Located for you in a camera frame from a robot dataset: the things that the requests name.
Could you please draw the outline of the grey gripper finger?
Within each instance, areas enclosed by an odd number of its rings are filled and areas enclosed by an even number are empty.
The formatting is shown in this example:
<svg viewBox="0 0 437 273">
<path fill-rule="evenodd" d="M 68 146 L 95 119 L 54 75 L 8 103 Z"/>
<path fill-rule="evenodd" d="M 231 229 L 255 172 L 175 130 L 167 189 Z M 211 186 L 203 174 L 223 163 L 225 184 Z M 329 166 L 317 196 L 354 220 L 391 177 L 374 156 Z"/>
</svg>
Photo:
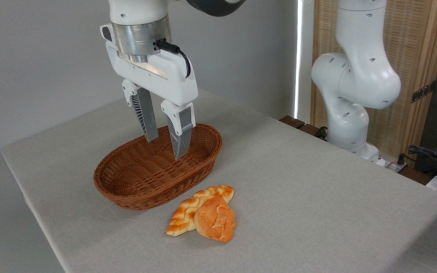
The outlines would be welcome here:
<svg viewBox="0 0 437 273">
<path fill-rule="evenodd" d="M 168 129 L 176 160 L 189 150 L 192 128 L 196 126 L 192 103 L 179 107 L 168 100 L 161 103 L 162 111 L 167 115 Z"/>
<path fill-rule="evenodd" d="M 148 142 L 159 137 L 149 90 L 125 79 L 123 91 L 127 104 L 135 111 Z"/>
</svg>

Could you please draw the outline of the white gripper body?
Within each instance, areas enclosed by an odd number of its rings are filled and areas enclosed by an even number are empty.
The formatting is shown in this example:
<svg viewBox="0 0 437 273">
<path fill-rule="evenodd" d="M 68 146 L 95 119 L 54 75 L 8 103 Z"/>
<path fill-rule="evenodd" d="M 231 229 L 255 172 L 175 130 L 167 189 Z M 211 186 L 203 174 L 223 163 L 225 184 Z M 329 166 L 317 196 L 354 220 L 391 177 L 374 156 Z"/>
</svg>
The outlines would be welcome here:
<svg viewBox="0 0 437 273">
<path fill-rule="evenodd" d="M 179 107 L 198 97 L 194 71 L 186 77 L 187 66 L 183 57 L 162 50 L 149 55 L 147 63 L 137 63 L 120 56 L 113 42 L 106 41 L 106 48 L 113 69 L 124 79 Z"/>
</svg>

